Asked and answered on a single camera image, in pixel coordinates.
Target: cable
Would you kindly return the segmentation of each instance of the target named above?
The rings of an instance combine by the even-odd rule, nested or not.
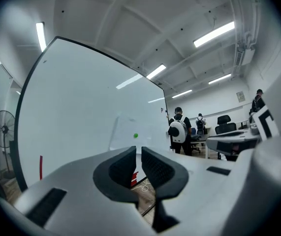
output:
[[[143,183],[145,184],[145,185],[143,185],[143,186],[139,186],[139,187],[136,187],[136,188],[133,188],[133,189],[131,189],[131,190],[134,190],[134,189],[137,189],[137,188],[141,188],[141,191],[142,192],[146,192],[146,191],[148,191],[149,190],[149,187],[147,186],[148,184],[150,184],[150,183],[148,183],[148,179],[145,179],[145,181],[143,181]]]

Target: wall sign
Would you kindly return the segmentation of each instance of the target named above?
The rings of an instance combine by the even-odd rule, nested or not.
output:
[[[244,97],[243,91],[238,92],[237,93],[237,97],[238,97],[239,102],[245,101],[245,97]]]

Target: ceiling beam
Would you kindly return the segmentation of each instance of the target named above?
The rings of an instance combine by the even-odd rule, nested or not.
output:
[[[152,53],[153,50],[158,48],[164,41],[169,39],[174,32],[180,28],[186,26],[187,24],[193,22],[198,17],[208,12],[209,9],[212,9],[216,6],[221,5],[221,1],[214,1],[210,6],[202,7],[201,5],[191,7],[186,12],[180,14],[178,17],[174,18],[171,23],[168,24],[164,29],[161,30],[161,34],[158,34],[147,46],[142,50],[142,52],[135,59],[136,64],[141,63],[146,60]]]
[[[205,82],[209,82],[212,79],[215,79],[216,77],[220,77],[224,75],[224,73],[222,73],[220,70],[218,70],[218,67],[214,67],[210,70],[207,71],[207,74],[202,74],[199,76],[198,79],[193,78],[190,79],[187,83],[185,84],[179,84],[177,86],[175,86],[173,89],[176,89],[178,92],[183,92],[189,89],[193,89],[195,86],[199,85],[199,84],[203,84]],[[165,92],[165,98],[171,97],[173,95],[175,95],[174,92],[172,92],[171,90],[166,90]]]
[[[123,62],[124,64],[126,64],[126,65],[130,65],[130,64],[132,64],[133,61],[134,61],[134,60],[130,59],[129,57],[126,57],[125,55],[123,55],[123,54],[121,54],[121,53],[119,53],[119,52],[117,52],[117,51],[115,51],[115,50],[113,50],[113,49],[111,49],[111,48],[105,47],[105,48],[103,48],[103,49],[104,49],[105,51],[107,51],[107,52],[109,52],[109,53],[115,55],[115,56],[120,57],[119,60],[120,60],[121,62]]]
[[[220,67],[221,67],[221,70],[223,72],[223,60],[224,60],[224,57],[223,57],[223,49],[221,48],[219,51],[218,51],[218,58],[219,58],[219,61],[220,61]]]
[[[224,42],[224,43],[217,42],[217,43],[212,44],[212,46],[209,47],[209,48],[200,49],[199,51],[193,53],[192,55],[190,55],[186,59],[183,59],[182,61],[178,62],[174,66],[172,66],[170,68],[167,68],[163,73],[158,74],[156,76],[156,78],[165,77],[175,70],[178,70],[178,69],[181,69],[183,67],[191,65],[194,61],[196,61],[198,59],[201,59],[202,57],[204,57],[206,55],[218,52],[220,49],[224,49],[224,48],[227,48],[231,45],[234,45],[235,44],[234,39],[231,40],[230,38],[227,39],[227,41]]]
[[[95,47],[97,49],[101,49],[104,46],[110,30],[113,28],[119,17],[122,6],[126,2],[127,0],[114,0],[108,8],[96,34]]]
[[[125,9],[127,9],[130,13],[132,13],[134,16],[138,17],[141,21],[143,21],[145,24],[147,24],[150,28],[152,28],[157,34],[162,34],[163,29],[160,28],[155,22],[153,22],[150,18],[142,14],[140,11],[134,9],[131,6],[125,6]],[[179,49],[179,47],[171,40],[171,39],[165,39],[164,41],[168,41],[170,45],[173,47],[173,49],[182,57],[184,58],[183,52]],[[143,62],[134,62],[134,66],[138,66]]]
[[[168,89],[168,90],[171,90],[171,89],[173,88],[173,86],[172,86],[171,84],[169,84],[168,82],[166,82],[166,81],[156,80],[155,83],[156,83],[157,85],[158,85],[159,83],[167,85],[168,87],[170,87],[170,89]]]
[[[192,74],[194,75],[194,77],[197,78],[197,74],[196,74],[194,67],[192,65],[190,65],[189,68],[190,68]]]

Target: black office chair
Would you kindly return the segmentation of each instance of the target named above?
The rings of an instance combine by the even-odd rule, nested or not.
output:
[[[196,129],[195,128],[191,128],[191,134],[192,134],[190,136],[191,141],[193,141],[193,142],[197,141],[199,136],[196,135]],[[196,150],[196,151],[198,151],[200,153],[200,149],[198,147],[196,147],[196,146],[197,146],[197,144],[191,144],[191,150],[192,151]]]
[[[237,125],[234,122],[228,123],[229,121],[231,121],[230,116],[225,115],[225,116],[218,117],[217,124],[219,126],[215,127],[215,131],[217,135],[237,130]]]

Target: whiteboard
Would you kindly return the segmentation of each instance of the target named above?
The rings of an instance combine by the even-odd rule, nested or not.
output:
[[[27,186],[39,181],[40,156],[45,177],[68,162],[108,151],[122,115],[157,127],[151,129],[152,146],[169,150],[165,100],[154,101],[161,98],[163,89],[121,62],[56,37],[28,75],[17,108],[15,140]],[[134,139],[122,137],[122,147]]]

